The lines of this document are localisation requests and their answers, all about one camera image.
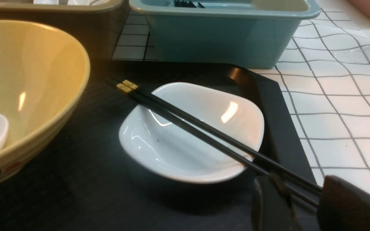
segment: bowl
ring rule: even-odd
[[[0,182],[17,173],[64,126],[87,85],[90,63],[71,35],[0,20],[0,114],[9,121]]]
[[[190,83],[169,83],[152,93],[259,150],[265,123],[261,110],[253,102]],[[208,135],[245,158],[253,159],[247,153]],[[122,123],[119,141],[128,156],[144,168],[172,180],[218,183],[232,179],[245,170],[239,162],[140,105]]]

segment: blue plastic bin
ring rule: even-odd
[[[314,0],[130,0],[147,18],[160,60],[272,68],[303,19],[317,17]]]

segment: chopstick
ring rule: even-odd
[[[135,89],[132,89],[116,80],[107,80],[106,81],[109,85],[117,88],[118,90],[124,92],[127,96],[138,102],[139,104],[143,105],[144,107],[154,111],[155,113],[159,114],[161,117],[165,118],[166,120],[169,120],[176,126],[180,127],[181,129],[187,131],[188,133],[194,135],[195,137],[201,139],[205,143],[213,146],[217,150],[223,152],[224,154],[228,155],[232,159],[240,162],[245,167],[250,168],[254,170],[257,173],[263,174],[263,175],[269,175],[269,172],[264,170],[263,168],[257,166],[256,164],[252,163],[248,159],[244,158],[243,156],[239,155],[238,153],[232,151],[230,148],[222,145],[221,143],[217,142],[213,138],[209,137],[205,133],[201,132],[200,130],[196,129],[195,127],[189,125],[188,123],[182,121],[179,117],[175,116],[174,114],[171,114],[169,111],[166,110],[166,108],[160,104],[157,104],[152,99],[140,94],[135,89],[138,88],[138,86]],[[317,208],[318,202],[314,201],[313,199],[309,198],[305,194],[299,192],[298,190],[292,188],[289,185],[286,185],[290,192],[298,197],[299,199],[302,199],[304,202],[307,202],[308,204],[314,206]]]
[[[314,183],[306,180],[305,178],[289,171],[288,169],[286,169],[285,167],[280,165],[278,162],[276,162],[276,161],[270,159],[269,157],[255,151],[254,149],[252,149],[252,148],[246,146],[245,144],[239,142],[238,140],[226,135],[225,133],[219,131],[218,129],[202,122],[201,120],[198,120],[197,118],[193,117],[191,114],[179,109],[178,107],[175,107],[172,104],[169,104],[165,100],[149,93],[148,91],[146,91],[145,89],[135,85],[134,83],[132,83],[128,80],[123,80],[122,84],[128,86],[131,89],[134,89],[136,92],[140,93],[141,95],[143,95],[147,98],[150,98],[151,100],[155,101],[156,103],[162,105],[163,107],[165,107],[172,114],[175,114],[175,115],[191,122],[195,126],[207,131],[208,133],[211,133],[212,135],[214,135],[214,136],[220,138],[221,140],[231,144],[232,146],[235,146],[236,148],[240,149],[241,151],[244,151],[244,152],[254,156],[257,159],[262,160],[262,161],[266,162],[267,164],[270,164],[276,170],[280,171],[283,174],[286,174],[286,176],[290,177],[291,179],[294,179],[297,182],[299,182],[299,183],[301,183],[305,186],[308,186],[309,188],[313,189],[315,192],[317,192],[317,193],[322,192],[322,188],[320,186],[315,185]]]

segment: bowl rim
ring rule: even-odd
[[[70,35],[69,33],[55,28],[50,25],[45,25],[42,23],[38,22],[32,22],[32,21],[21,21],[21,20],[0,20],[0,23],[8,23],[8,24],[26,24],[26,25],[32,25],[32,26],[38,26],[38,27],[43,27],[48,30],[53,30],[56,31],[62,35],[68,36],[71,38],[72,41],[76,42],[76,45],[81,49],[85,63],[87,63],[86,68],[85,68],[85,76],[82,79],[82,83],[79,87],[79,90],[75,94],[75,96],[71,99],[71,101],[61,110],[59,110],[53,117],[51,117],[48,121],[46,121],[44,124],[42,124],[40,127],[23,137],[22,139],[18,140],[17,142],[13,143],[7,148],[3,148],[0,150],[0,159],[3,157],[7,156],[9,153],[17,150],[18,148],[21,148],[25,146],[27,143],[30,143],[35,137],[40,136],[44,132],[46,132],[50,127],[52,127],[54,124],[56,124],[58,121],[60,121],[71,109],[74,107],[75,104],[78,103],[78,100],[81,98],[82,93],[85,91],[85,88],[87,86],[89,76],[90,76],[90,71],[91,71],[91,63],[89,60],[89,56],[87,51],[85,50],[84,46],[76,39],[74,36]],[[18,155],[13,157],[10,161],[14,159],[21,158],[23,155]],[[2,164],[0,167],[2,167],[4,164],[8,163],[9,161],[2,161]]]
[[[197,84],[193,84],[193,83],[171,82],[171,83],[167,83],[167,84],[161,85],[160,87],[156,88],[154,91],[152,91],[152,94],[156,94],[159,90],[161,90],[163,88],[166,88],[166,87],[173,86],[173,85],[189,85],[189,86],[197,87],[197,88],[205,88],[205,89],[208,89],[208,90],[211,90],[211,91],[219,91],[219,90],[216,90],[216,89],[212,89],[210,87],[206,87],[206,86],[202,86],[202,85],[197,85]],[[261,135],[260,135],[260,137],[258,139],[258,150],[259,150],[260,147],[262,146],[263,136],[264,136],[264,132],[265,132],[265,120],[264,120],[263,112],[258,107],[258,105],[256,105],[254,102],[250,101],[249,99],[244,98],[244,97],[241,97],[241,96],[238,96],[238,95],[234,95],[234,96],[239,97],[239,98],[242,98],[243,100],[249,101],[250,103],[252,103],[254,105],[254,107],[258,111],[258,115],[260,116],[260,119],[261,119],[260,122],[261,122],[261,125],[262,125]],[[244,172],[247,169],[245,166],[243,166],[241,164],[241,165],[235,166],[235,171],[229,172],[227,175],[224,175],[224,176],[221,176],[221,177],[212,177],[212,176],[210,176],[211,178],[209,178],[209,179],[203,179],[201,177],[191,177],[189,175],[182,175],[182,174],[177,174],[177,173],[175,173],[175,174],[170,173],[169,174],[169,173],[166,173],[166,172],[163,172],[163,171],[159,171],[156,168],[151,167],[151,165],[149,165],[148,162],[144,162],[144,161],[139,160],[136,157],[136,155],[133,155],[131,152],[129,152],[128,151],[128,145],[123,141],[123,138],[122,138],[122,133],[125,133],[125,131],[124,131],[125,125],[127,125],[128,120],[131,119],[133,113],[135,111],[137,111],[140,107],[143,107],[143,106],[142,105],[135,106],[134,109],[132,109],[132,111],[127,115],[127,117],[125,118],[125,120],[122,122],[122,124],[121,124],[121,126],[120,126],[120,128],[118,130],[118,138],[119,138],[119,142],[120,142],[122,148],[127,153],[127,155],[132,160],[134,160],[136,163],[138,163],[140,166],[142,166],[145,169],[147,169],[148,171],[153,172],[153,173],[155,173],[157,175],[160,175],[162,177],[171,179],[171,180],[176,180],[176,181],[185,182],[185,183],[191,183],[191,184],[215,184],[215,183],[220,183],[220,182],[231,180],[231,179],[237,177],[238,175],[240,175],[242,172]],[[247,154],[245,156],[245,158],[249,159],[250,161],[252,161],[254,159],[253,156],[251,156],[249,154]]]

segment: dish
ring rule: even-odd
[[[190,83],[169,83],[153,94],[259,150],[265,123],[261,110],[253,102]],[[252,160],[250,155],[214,138]],[[140,105],[122,123],[119,140],[136,162],[173,180],[218,183],[236,177],[245,169],[242,164]]]

